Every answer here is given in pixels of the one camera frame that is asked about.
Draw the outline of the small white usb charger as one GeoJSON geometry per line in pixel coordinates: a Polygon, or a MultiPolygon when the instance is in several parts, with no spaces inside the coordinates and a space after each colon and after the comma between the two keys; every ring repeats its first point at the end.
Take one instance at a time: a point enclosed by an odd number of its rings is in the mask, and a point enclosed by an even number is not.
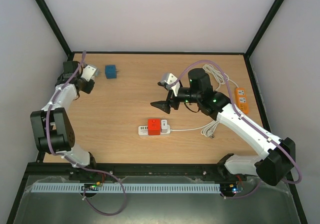
{"type": "Polygon", "coordinates": [[[168,125],[167,120],[162,119],[161,120],[161,133],[166,134],[168,131],[170,131],[170,127],[168,125]]]}

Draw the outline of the red cube socket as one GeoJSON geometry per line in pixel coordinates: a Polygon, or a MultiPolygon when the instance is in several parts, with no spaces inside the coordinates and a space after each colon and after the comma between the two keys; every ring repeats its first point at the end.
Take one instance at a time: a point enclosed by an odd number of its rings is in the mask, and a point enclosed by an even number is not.
{"type": "Polygon", "coordinates": [[[161,120],[160,119],[148,119],[147,131],[149,136],[157,136],[161,134],[161,120]]]}

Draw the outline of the white power strip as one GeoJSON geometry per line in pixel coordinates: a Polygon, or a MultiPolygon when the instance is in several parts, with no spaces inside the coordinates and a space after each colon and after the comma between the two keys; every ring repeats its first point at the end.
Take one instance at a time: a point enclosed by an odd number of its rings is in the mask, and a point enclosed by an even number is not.
{"type": "Polygon", "coordinates": [[[138,135],[141,137],[144,136],[164,136],[169,135],[171,133],[170,125],[166,125],[165,129],[157,128],[157,129],[149,129],[148,125],[142,125],[138,127],[138,135]]]}

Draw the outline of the dark blue cube socket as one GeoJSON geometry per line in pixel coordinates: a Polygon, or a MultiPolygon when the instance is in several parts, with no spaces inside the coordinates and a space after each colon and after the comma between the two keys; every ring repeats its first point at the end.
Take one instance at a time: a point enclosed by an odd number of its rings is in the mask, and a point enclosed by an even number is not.
{"type": "Polygon", "coordinates": [[[116,79],[119,73],[119,70],[116,68],[114,64],[106,65],[104,67],[104,70],[106,79],[116,79]]]}

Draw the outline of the orange power strip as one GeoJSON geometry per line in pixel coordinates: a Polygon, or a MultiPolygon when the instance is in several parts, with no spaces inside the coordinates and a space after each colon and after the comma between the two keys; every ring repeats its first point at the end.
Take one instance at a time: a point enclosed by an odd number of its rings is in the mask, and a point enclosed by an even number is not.
{"type": "Polygon", "coordinates": [[[235,91],[235,101],[237,107],[240,109],[241,112],[244,114],[248,114],[250,109],[248,105],[247,94],[244,88],[236,88],[235,91]]]}

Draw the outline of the light blue usb charger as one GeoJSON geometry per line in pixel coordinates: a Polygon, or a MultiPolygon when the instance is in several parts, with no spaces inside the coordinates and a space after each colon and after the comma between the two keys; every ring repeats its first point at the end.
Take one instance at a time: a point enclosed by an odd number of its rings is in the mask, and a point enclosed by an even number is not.
{"type": "Polygon", "coordinates": [[[95,72],[95,76],[98,77],[100,74],[101,74],[100,70],[97,69],[96,72],[95,72]]]}

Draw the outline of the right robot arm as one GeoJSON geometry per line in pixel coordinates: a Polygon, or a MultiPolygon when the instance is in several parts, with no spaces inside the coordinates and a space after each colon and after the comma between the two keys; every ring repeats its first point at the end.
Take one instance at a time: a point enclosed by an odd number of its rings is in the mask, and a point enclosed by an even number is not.
{"type": "Polygon", "coordinates": [[[289,137],[281,139],[253,122],[229,97],[213,89],[202,68],[189,71],[188,78],[189,87],[183,87],[172,73],[165,73],[158,85],[168,91],[167,98],[152,102],[151,106],[170,113],[180,103],[195,103],[203,114],[230,128],[254,149],[256,156],[226,155],[218,167],[222,179],[229,180],[235,174],[251,175],[271,186],[284,180],[294,167],[295,142],[289,137]]]}

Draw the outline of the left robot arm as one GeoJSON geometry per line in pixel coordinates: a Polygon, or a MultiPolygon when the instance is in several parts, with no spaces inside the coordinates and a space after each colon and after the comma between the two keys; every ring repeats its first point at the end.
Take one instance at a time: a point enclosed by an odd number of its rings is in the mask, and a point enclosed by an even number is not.
{"type": "Polygon", "coordinates": [[[30,121],[39,152],[60,156],[74,168],[94,169],[93,155],[76,143],[75,132],[67,111],[71,103],[79,98],[80,92],[90,94],[95,85],[98,69],[83,62],[66,61],[58,77],[54,93],[48,103],[30,115],[30,121]]]}

